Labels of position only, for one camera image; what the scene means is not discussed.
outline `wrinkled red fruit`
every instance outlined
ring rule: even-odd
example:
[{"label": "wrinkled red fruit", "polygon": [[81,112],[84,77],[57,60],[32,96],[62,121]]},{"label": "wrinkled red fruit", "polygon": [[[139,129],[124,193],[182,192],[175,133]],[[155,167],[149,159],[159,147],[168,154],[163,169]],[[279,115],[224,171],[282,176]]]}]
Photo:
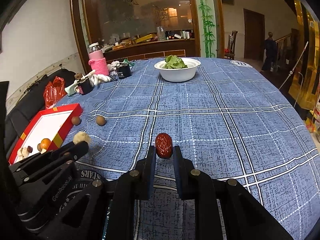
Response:
[{"label": "wrinkled red fruit", "polygon": [[172,139],[169,134],[159,133],[156,137],[156,153],[161,159],[172,156]]}]

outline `red plastic bag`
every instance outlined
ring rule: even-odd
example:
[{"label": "red plastic bag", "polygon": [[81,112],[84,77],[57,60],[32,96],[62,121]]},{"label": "red plastic bag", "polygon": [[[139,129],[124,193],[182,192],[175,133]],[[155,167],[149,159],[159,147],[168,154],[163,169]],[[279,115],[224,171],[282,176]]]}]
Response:
[{"label": "red plastic bag", "polygon": [[53,83],[50,81],[44,89],[43,97],[45,109],[54,107],[54,105],[67,93],[64,90],[64,79],[56,77]]}]

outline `black sofa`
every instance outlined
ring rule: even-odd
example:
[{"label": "black sofa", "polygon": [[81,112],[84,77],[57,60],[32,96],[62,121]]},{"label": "black sofa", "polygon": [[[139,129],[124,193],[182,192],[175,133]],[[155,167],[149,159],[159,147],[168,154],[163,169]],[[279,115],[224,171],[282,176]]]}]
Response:
[{"label": "black sofa", "polygon": [[37,84],[31,86],[30,91],[17,103],[5,118],[4,152],[7,160],[16,145],[19,137],[24,132],[32,118],[45,108],[43,93],[49,81],[61,77],[68,87],[75,80],[75,73],[67,69],[59,69],[51,75],[45,75]]}]

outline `lettuce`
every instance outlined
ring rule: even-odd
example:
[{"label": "lettuce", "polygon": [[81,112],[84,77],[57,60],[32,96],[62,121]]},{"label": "lettuce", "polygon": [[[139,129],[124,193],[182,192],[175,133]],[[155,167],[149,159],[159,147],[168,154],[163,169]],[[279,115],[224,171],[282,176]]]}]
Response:
[{"label": "lettuce", "polygon": [[163,68],[166,69],[179,69],[179,68],[187,68],[188,66],[184,64],[183,60],[176,55],[170,55],[165,57],[165,64]]}]

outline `white bowl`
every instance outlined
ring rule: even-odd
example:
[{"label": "white bowl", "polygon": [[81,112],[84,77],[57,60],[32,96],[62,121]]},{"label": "white bowl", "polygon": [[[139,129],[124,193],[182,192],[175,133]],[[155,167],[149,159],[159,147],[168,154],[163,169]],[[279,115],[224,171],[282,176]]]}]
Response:
[{"label": "white bowl", "polygon": [[160,61],[155,64],[155,68],[160,70],[160,74],[163,77],[163,79],[170,81],[170,82],[183,82],[190,80],[193,78],[196,74],[196,70],[198,69],[198,66],[201,65],[201,62],[198,60],[195,60],[193,58],[182,58],[185,65],[188,66],[188,68],[179,68],[179,69],[165,69],[162,68],[165,64],[165,61]]}]

